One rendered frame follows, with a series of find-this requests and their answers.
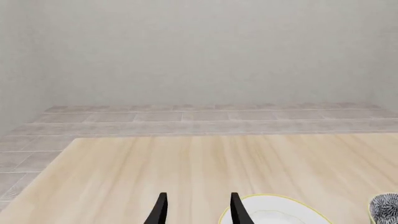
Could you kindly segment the black and white patterned bowl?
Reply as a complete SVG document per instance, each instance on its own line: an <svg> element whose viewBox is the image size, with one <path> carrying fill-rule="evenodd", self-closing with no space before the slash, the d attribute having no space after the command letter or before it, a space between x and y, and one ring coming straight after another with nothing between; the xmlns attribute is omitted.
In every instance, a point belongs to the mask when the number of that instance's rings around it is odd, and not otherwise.
<svg viewBox="0 0 398 224"><path fill-rule="evenodd" d="M370 224L398 224L398 193L373 197L368 204Z"/></svg>

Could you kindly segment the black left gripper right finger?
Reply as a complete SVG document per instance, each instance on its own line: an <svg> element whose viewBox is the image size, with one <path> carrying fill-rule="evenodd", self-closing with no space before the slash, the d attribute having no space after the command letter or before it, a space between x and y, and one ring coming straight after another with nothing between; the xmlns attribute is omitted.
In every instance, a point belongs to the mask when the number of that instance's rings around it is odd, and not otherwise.
<svg viewBox="0 0 398 224"><path fill-rule="evenodd" d="M231 193L230 210L233 224L254 224L236 192Z"/></svg>

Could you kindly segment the white plate with yellow rim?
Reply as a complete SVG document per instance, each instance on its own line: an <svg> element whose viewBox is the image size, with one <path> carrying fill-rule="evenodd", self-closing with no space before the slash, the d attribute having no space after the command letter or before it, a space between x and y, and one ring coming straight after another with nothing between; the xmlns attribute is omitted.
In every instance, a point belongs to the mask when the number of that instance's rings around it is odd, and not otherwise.
<svg viewBox="0 0 398 224"><path fill-rule="evenodd" d="M254 194L240 199L254 224L332 224L314 208L283 195ZM233 224L230 203L218 224Z"/></svg>

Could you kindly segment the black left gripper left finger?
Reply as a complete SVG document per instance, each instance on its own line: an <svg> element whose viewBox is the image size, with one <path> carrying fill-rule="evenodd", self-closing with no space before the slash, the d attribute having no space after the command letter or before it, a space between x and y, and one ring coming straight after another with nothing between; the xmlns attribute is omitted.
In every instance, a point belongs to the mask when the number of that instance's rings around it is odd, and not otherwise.
<svg viewBox="0 0 398 224"><path fill-rule="evenodd" d="M166 224L167 219L167 193L159 194L149 216L143 224Z"/></svg>

